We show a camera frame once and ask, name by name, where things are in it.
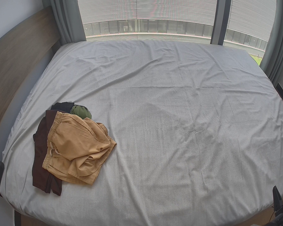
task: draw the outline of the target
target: curtain fold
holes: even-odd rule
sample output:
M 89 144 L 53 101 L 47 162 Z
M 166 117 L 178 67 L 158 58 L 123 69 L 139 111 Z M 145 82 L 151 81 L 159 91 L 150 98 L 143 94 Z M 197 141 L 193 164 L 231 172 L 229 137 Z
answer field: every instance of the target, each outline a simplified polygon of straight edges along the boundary
M 277 0 L 274 25 L 260 67 L 276 86 L 283 68 L 283 0 Z
M 61 45 L 86 41 L 78 0 L 42 0 L 43 7 L 51 6 L 61 34 Z

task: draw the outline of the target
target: green garment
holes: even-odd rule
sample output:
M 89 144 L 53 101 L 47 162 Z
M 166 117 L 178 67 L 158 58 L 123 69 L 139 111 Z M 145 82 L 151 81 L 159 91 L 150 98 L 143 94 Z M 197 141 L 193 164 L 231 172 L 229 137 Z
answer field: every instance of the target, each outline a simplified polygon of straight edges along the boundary
M 74 105 L 70 111 L 70 114 L 77 115 L 82 119 L 85 119 L 86 117 L 91 119 L 91 113 L 88 111 L 88 109 L 85 106 L 81 106 L 81 105 Z

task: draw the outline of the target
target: mattress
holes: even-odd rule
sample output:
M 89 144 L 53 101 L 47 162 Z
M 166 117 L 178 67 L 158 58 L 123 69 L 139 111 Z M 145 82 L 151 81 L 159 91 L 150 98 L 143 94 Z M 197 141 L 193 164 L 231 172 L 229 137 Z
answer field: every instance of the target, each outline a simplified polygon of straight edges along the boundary
M 33 134 L 56 102 L 86 106 L 116 147 L 90 186 L 32 186 Z M 132 40 L 61 47 L 3 152 L 0 193 L 51 225 L 233 225 L 283 193 L 283 101 L 243 50 Z

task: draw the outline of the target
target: headboard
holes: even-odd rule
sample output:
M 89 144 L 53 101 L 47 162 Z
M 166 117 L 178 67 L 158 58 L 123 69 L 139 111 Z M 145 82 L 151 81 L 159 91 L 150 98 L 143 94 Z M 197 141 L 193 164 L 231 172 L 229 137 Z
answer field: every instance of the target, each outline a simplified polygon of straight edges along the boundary
M 35 13 L 0 38 L 0 121 L 26 76 L 59 39 L 51 7 Z

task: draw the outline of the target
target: white drawstring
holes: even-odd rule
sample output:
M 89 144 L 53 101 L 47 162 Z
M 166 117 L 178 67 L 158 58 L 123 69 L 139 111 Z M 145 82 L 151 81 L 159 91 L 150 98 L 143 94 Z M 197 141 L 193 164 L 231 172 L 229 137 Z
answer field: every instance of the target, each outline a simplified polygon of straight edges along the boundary
M 55 152 L 56 152 L 57 154 L 61 155 L 61 154 L 57 151 L 56 148 L 53 148 L 53 144 L 52 144 L 51 141 L 49 141 L 49 144 L 50 144 L 51 150 L 55 150 Z

